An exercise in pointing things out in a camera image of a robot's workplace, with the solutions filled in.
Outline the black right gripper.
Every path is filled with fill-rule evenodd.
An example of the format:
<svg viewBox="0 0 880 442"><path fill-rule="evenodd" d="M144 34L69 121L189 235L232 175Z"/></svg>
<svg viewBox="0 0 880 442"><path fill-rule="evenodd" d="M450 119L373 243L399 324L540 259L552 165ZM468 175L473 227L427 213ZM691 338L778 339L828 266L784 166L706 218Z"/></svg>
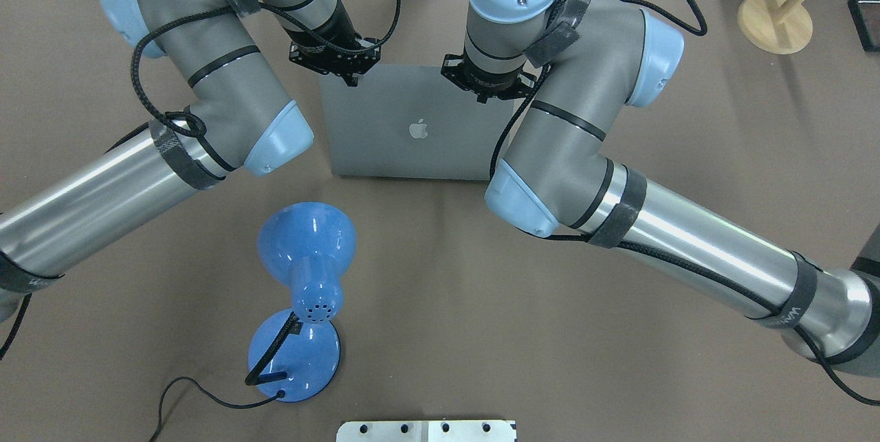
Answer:
<svg viewBox="0 0 880 442"><path fill-rule="evenodd" d="M537 76L522 70L507 73L490 73L479 68L466 54L446 54L441 75L460 90L476 95L476 101L486 104L490 98L498 100L521 100L534 91Z"/></svg>

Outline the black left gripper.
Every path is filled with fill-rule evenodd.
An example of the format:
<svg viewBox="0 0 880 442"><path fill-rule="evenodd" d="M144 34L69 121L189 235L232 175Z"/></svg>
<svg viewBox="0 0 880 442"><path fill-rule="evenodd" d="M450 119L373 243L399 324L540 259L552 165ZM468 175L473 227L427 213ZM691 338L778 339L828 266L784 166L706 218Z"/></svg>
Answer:
<svg viewBox="0 0 880 442"><path fill-rule="evenodd" d="M322 75L339 76L349 87L358 87L364 75L381 58L377 40L356 34L348 13L341 3L324 4L314 1L301 7L290 7L287 13L300 23L317 23L308 32L286 28L290 37L289 60Z"/></svg>

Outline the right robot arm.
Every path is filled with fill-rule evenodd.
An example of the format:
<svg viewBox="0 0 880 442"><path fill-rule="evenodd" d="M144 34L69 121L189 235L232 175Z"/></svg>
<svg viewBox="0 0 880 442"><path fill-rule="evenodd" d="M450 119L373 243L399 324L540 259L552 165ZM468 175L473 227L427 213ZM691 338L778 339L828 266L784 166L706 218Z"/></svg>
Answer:
<svg viewBox="0 0 880 442"><path fill-rule="evenodd" d="M844 0L774 56L742 0L468 0L468 91L526 100L488 209L641 261L836 372L878 376L878 59Z"/></svg>

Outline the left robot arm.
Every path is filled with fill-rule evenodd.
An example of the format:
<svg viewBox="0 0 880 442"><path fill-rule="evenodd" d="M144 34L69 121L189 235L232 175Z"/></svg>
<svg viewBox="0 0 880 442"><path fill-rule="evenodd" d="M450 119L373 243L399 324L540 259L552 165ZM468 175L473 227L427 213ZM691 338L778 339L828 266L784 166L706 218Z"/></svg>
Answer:
<svg viewBox="0 0 880 442"><path fill-rule="evenodd" d="M274 14L306 69L347 85L380 56L342 0L100 0L133 48L129 72L151 119L98 160L2 216L2 319L80 261L245 168L267 175L314 133L248 34Z"/></svg>

